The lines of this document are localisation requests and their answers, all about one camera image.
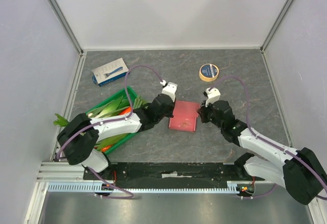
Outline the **pink paper box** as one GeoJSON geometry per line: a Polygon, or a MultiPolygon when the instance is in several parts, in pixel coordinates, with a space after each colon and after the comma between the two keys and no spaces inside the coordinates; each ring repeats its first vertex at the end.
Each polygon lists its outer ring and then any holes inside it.
{"type": "Polygon", "coordinates": [[[197,110],[199,108],[199,103],[177,100],[173,110],[173,117],[169,120],[169,129],[176,131],[195,132],[197,118],[199,116],[197,110]],[[191,128],[181,128],[179,126],[185,120],[189,120],[192,123],[191,128]]]}

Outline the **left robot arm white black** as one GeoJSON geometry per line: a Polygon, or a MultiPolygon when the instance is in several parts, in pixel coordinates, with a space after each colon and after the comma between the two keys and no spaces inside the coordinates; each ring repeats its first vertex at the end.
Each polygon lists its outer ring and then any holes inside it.
{"type": "Polygon", "coordinates": [[[89,118],[81,113],[59,133],[57,141],[69,165],[81,164],[93,170],[101,180],[106,180],[112,174],[112,167],[107,156],[95,149],[96,143],[112,136],[152,129],[163,118],[173,116],[175,102],[175,95],[161,93],[129,117],[89,118]]]}

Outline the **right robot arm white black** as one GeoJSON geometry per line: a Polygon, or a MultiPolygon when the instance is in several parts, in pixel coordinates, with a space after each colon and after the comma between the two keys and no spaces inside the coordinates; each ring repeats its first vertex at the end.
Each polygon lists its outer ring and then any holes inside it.
{"type": "Polygon", "coordinates": [[[238,179],[265,179],[284,187],[303,205],[320,197],[326,189],[326,172],[312,150],[297,150],[260,135],[235,118],[227,101],[203,101],[198,114],[202,123],[217,126],[226,141],[250,151],[235,162],[234,174],[238,179]]]}

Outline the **small clear plastic bag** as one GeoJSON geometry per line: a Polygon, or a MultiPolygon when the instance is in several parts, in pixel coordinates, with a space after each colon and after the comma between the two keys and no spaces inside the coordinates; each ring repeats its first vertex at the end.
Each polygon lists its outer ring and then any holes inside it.
{"type": "Polygon", "coordinates": [[[181,128],[191,128],[192,127],[192,123],[189,120],[185,120],[179,126],[181,128]]]}

